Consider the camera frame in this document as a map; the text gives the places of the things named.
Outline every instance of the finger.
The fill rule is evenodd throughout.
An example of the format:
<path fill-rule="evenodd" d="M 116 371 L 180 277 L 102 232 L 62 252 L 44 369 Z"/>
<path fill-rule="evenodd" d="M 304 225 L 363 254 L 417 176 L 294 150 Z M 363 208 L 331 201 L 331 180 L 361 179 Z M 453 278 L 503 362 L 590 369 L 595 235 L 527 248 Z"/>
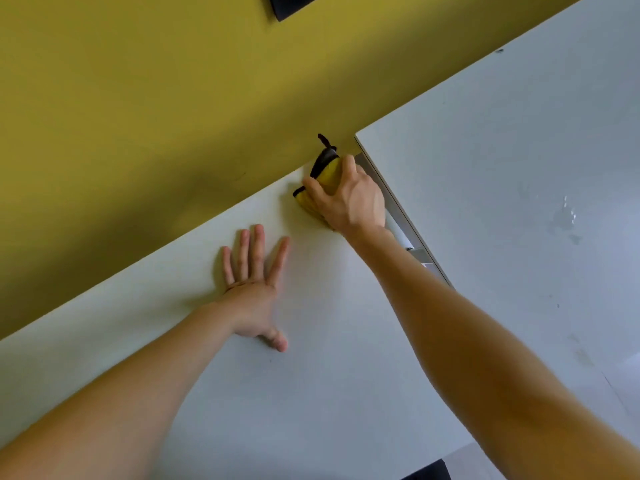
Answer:
<path fill-rule="evenodd" d="M 271 269 L 269 270 L 269 275 L 265 282 L 270 285 L 277 287 L 278 281 L 280 279 L 280 275 L 282 274 L 282 270 L 287 261 L 287 256 L 289 255 L 289 248 L 291 247 L 291 240 L 288 237 L 284 237 L 280 243 L 280 247 L 278 248 L 278 254 L 276 254 L 276 259 L 273 260 L 273 264 L 271 265 Z"/>
<path fill-rule="evenodd" d="M 227 288 L 236 282 L 236 279 L 234 278 L 234 270 L 231 267 L 231 249 L 227 246 L 222 248 L 222 272 L 225 275 Z"/>
<path fill-rule="evenodd" d="M 267 340 L 270 347 L 273 347 L 278 352 L 286 352 L 289 346 L 289 341 L 284 336 L 283 332 L 276 327 L 271 327 L 266 333 L 262 335 Z"/>
<path fill-rule="evenodd" d="M 253 228 L 253 245 L 251 247 L 251 277 L 254 280 L 264 279 L 264 227 L 257 224 Z"/>
<path fill-rule="evenodd" d="M 240 249 L 238 250 L 238 276 L 236 281 L 249 278 L 249 231 L 243 229 L 240 233 Z"/>
<path fill-rule="evenodd" d="M 353 155 L 345 155 L 342 157 L 342 174 L 350 177 L 357 172 L 356 160 Z"/>
<path fill-rule="evenodd" d="M 309 195 L 311 195 L 311 199 L 313 199 L 319 207 L 324 205 L 329 199 L 329 195 L 324 192 L 324 188 L 322 188 L 322 185 L 320 185 L 315 178 L 304 177 L 302 184 L 307 189 L 307 192 L 309 192 Z"/>

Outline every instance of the person's left hand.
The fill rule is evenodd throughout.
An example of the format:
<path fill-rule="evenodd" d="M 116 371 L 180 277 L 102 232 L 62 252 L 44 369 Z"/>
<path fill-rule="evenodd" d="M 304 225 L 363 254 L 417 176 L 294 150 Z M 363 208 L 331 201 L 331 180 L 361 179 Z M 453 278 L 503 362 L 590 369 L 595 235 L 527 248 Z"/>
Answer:
<path fill-rule="evenodd" d="M 273 323 L 271 313 L 278 294 L 278 279 L 289 253 L 288 237 L 284 237 L 276 258 L 265 276 L 264 227 L 258 224 L 250 233 L 244 229 L 240 234 L 240 249 L 237 265 L 232 266 L 231 249 L 222 248 L 222 263 L 227 291 L 218 301 L 228 306 L 234 333 L 242 337 L 264 337 L 269 345 L 279 352 L 287 350 L 288 342 Z"/>

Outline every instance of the floor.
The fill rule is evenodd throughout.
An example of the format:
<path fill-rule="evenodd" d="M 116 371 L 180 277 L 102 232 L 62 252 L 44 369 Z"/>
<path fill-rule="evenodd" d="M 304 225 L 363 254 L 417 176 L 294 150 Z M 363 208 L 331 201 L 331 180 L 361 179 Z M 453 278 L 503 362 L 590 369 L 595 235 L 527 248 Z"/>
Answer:
<path fill-rule="evenodd" d="M 577 0 L 0 0 L 0 338 Z"/>
<path fill-rule="evenodd" d="M 591 411 L 640 448 L 640 354 L 606 371 L 574 393 Z M 480 446 L 469 444 L 444 458 L 451 480 L 504 480 Z"/>

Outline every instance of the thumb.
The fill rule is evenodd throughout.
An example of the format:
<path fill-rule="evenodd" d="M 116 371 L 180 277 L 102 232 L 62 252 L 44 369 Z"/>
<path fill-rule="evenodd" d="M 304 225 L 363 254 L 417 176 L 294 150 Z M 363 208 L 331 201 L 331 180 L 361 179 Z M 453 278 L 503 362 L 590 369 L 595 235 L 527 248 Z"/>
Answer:
<path fill-rule="evenodd" d="M 265 333 L 262 334 L 270 347 L 276 349 L 278 352 L 286 352 L 289 346 L 289 341 L 284 336 L 283 332 L 272 326 Z"/>
<path fill-rule="evenodd" d="M 311 195 L 311 198 L 316 202 L 316 205 L 325 205 L 327 200 L 329 200 L 329 195 L 324 192 L 324 188 L 322 185 L 313 177 L 304 177 L 302 179 L 302 184 Z"/>

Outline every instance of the forearm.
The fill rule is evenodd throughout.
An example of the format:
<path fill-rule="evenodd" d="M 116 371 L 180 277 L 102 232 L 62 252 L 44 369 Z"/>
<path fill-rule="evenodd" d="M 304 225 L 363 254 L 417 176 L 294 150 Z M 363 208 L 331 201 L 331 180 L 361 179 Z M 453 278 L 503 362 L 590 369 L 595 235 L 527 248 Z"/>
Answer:
<path fill-rule="evenodd" d="M 218 303 L 196 310 L 71 396 L 0 452 L 0 477 L 145 476 L 188 391 L 230 336 L 228 313 Z"/>
<path fill-rule="evenodd" d="M 575 399 L 508 330 L 439 281 L 384 230 L 350 242 L 377 276 L 445 402 L 473 430 Z"/>

